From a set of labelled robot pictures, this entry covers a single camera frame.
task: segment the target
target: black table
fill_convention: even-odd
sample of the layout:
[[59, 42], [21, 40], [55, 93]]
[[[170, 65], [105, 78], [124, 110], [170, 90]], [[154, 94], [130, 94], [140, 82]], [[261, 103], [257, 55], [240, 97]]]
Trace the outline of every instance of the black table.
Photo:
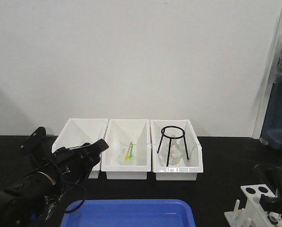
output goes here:
[[[19, 153], [23, 136], [0, 136], [0, 189], [32, 170], [27, 157]], [[225, 211], [233, 210], [236, 199], [244, 207], [246, 197], [241, 185], [262, 183], [255, 176], [257, 164], [282, 165], [282, 150], [264, 147], [251, 138], [199, 137], [203, 147], [204, 173], [196, 181], [156, 181], [153, 173], [147, 180], [107, 180], [105, 173], [98, 179], [82, 183], [87, 199], [180, 199], [190, 205], [197, 227], [228, 227]], [[79, 200], [78, 188], [65, 196], [64, 205]], [[45, 227], [57, 227], [63, 214], [57, 210]]]

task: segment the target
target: blue plastic tray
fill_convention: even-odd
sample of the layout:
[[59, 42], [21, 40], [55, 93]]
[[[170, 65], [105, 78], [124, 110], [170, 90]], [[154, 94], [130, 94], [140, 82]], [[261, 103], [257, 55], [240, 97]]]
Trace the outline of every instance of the blue plastic tray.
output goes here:
[[65, 214], [61, 227], [195, 227], [195, 223], [191, 208], [181, 200], [88, 200]]

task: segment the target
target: white test tube rack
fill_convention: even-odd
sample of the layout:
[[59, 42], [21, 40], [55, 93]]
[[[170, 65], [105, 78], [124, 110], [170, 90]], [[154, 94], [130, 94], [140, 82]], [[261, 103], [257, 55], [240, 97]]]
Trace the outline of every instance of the white test tube rack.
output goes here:
[[231, 227], [282, 227], [282, 215], [264, 211], [259, 204], [262, 194], [275, 197], [265, 184], [240, 188], [247, 197], [247, 203], [245, 208], [239, 209], [239, 200], [236, 200], [234, 210], [224, 213]]

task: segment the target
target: metal rod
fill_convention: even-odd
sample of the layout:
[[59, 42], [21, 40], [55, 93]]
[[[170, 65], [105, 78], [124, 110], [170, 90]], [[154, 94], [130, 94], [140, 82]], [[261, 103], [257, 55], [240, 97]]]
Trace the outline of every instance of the metal rod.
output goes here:
[[183, 136], [183, 138], [184, 138], [184, 144], [185, 144], [185, 151], [186, 151], [187, 159], [189, 159], [185, 135]]
[[171, 139], [169, 139], [169, 147], [168, 147], [168, 156], [167, 156], [167, 165], [169, 165], [169, 156], [170, 156], [170, 147], [171, 147]]
[[159, 151], [160, 151], [160, 148], [161, 148], [161, 144], [162, 144], [163, 137], [164, 137], [164, 135], [162, 134], [162, 136], [161, 136], [161, 140], [160, 140], [160, 144], [159, 144], [159, 148], [158, 148], [157, 153], [159, 153]]

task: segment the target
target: white bin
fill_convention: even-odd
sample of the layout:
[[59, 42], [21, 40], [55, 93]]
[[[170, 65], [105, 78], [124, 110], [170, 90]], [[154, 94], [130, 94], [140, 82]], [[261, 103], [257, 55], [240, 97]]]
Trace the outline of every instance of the white bin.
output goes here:
[[[109, 148], [102, 154], [101, 170], [107, 179], [147, 179], [151, 171], [149, 120], [110, 119], [106, 142]], [[131, 152], [130, 142], [135, 145]]]
[[[75, 147], [89, 142], [94, 143], [99, 139], [104, 139], [108, 118], [81, 119], [69, 118], [64, 125], [60, 135], [52, 145], [52, 152], [61, 147]], [[93, 167], [89, 178], [98, 178], [100, 163]]]
[[[186, 135], [186, 144], [188, 150], [188, 156], [184, 153], [181, 161], [177, 165], [163, 165], [160, 161], [157, 150], [161, 140], [161, 129], [165, 126], [178, 126], [182, 128]], [[152, 153], [153, 153], [153, 172], [155, 178], [158, 181], [194, 181], [197, 179], [197, 173], [203, 172], [203, 160], [202, 160], [202, 147], [197, 139], [197, 136], [193, 130], [190, 120], [150, 120], [151, 136], [152, 136]], [[177, 139], [177, 143], [185, 151], [183, 138]], [[169, 139], [164, 137], [162, 140], [161, 148], [164, 145], [169, 144]]]

